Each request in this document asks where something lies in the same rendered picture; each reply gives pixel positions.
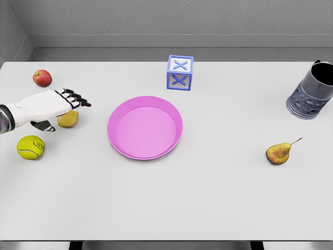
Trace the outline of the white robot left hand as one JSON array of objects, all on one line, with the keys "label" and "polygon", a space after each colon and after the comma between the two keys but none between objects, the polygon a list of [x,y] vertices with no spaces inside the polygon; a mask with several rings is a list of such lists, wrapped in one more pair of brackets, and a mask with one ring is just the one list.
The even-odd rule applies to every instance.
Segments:
[{"label": "white robot left hand", "polygon": [[80,106],[91,107],[81,95],[70,89],[48,90],[28,98],[32,104],[30,124],[46,132],[55,132],[49,119],[58,117]]}]

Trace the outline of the yellow lemon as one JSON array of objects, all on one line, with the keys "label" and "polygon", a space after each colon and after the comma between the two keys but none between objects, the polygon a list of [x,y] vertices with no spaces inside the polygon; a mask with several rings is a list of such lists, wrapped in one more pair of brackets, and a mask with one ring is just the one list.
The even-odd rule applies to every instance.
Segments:
[{"label": "yellow lemon", "polygon": [[70,128],[74,126],[79,117],[79,112],[71,110],[68,113],[57,117],[58,125],[62,128]]}]

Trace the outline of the pink round plate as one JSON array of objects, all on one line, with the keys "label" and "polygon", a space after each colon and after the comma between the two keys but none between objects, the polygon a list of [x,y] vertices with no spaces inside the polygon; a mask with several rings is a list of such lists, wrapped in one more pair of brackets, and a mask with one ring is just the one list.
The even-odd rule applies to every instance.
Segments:
[{"label": "pink round plate", "polygon": [[180,141],[183,120],[170,102],[139,96],[120,104],[111,114],[107,134],[113,148],[136,160],[164,156]]}]

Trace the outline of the yellow-brown pear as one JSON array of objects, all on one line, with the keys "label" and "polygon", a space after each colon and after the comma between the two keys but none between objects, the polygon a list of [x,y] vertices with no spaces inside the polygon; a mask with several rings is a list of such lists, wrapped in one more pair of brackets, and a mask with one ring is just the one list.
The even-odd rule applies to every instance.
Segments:
[{"label": "yellow-brown pear", "polygon": [[265,152],[267,160],[273,165],[284,164],[289,159],[292,145],[301,139],[299,138],[292,143],[280,143],[270,146]]}]

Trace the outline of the blue letter X block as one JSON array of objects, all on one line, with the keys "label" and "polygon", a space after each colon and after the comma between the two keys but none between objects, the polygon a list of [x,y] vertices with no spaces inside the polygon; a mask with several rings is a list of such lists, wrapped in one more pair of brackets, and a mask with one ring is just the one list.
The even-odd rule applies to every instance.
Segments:
[{"label": "blue letter X block", "polygon": [[193,76],[192,56],[170,55],[166,73],[166,88],[190,91]]}]

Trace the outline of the dark patterned metal cup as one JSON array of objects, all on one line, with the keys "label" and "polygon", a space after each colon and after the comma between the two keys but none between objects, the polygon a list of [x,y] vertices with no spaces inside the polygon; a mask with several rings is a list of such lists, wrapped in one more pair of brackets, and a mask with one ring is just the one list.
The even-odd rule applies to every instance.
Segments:
[{"label": "dark patterned metal cup", "polygon": [[294,92],[286,107],[296,117],[314,119],[333,98],[333,64],[315,61]]}]

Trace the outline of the red apple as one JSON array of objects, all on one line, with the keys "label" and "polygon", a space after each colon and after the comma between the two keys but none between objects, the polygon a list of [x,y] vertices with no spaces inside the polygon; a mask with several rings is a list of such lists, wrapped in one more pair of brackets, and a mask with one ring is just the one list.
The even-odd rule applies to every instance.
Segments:
[{"label": "red apple", "polygon": [[32,78],[36,85],[44,88],[49,86],[52,82],[52,76],[46,70],[37,70]]}]

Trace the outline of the yellow tennis ball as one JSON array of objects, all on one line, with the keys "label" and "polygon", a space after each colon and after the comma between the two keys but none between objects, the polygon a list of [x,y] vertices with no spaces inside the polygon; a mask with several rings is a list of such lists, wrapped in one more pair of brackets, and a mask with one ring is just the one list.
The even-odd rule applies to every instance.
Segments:
[{"label": "yellow tennis ball", "polygon": [[24,136],[17,143],[17,153],[23,159],[38,159],[43,155],[44,149],[44,141],[35,135]]}]

